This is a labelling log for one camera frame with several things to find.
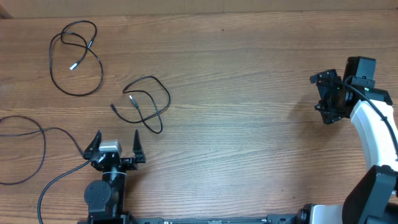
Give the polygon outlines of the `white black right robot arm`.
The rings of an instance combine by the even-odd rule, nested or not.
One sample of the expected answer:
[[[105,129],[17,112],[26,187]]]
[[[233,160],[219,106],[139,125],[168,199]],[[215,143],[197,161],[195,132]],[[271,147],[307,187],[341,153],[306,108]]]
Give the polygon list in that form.
[[[342,77],[325,70],[312,77],[320,101],[314,108],[325,124],[350,119],[363,148],[367,173],[341,205],[309,205],[296,223],[397,223],[397,126],[393,102],[375,87],[376,59],[349,57]]]

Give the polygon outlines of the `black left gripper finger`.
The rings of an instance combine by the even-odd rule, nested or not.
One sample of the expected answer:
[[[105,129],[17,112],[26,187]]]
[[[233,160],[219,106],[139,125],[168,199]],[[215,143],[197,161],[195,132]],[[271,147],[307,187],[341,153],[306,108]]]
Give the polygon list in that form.
[[[88,145],[83,153],[84,159],[91,159],[96,151],[98,151],[102,140],[102,132],[98,130],[92,142]]]
[[[138,130],[135,130],[134,133],[134,142],[133,142],[132,151],[134,153],[135,163],[146,163],[146,156],[144,154],[142,144],[139,139]]]

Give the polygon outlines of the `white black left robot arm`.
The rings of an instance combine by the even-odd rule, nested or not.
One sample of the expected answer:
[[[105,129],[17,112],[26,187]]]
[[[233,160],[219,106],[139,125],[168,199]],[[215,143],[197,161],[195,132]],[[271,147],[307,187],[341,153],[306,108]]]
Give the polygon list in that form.
[[[87,223],[135,223],[133,216],[124,209],[127,172],[138,169],[146,162],[146,157],[139,139],[139,132],[134,133],[133,157],[121,157],[119,141],[101,139],[98,131],[92,142],[85,149],[83,158],[102,173],[102,179],[90,183],[85,189],[84,199],[88,205]]]

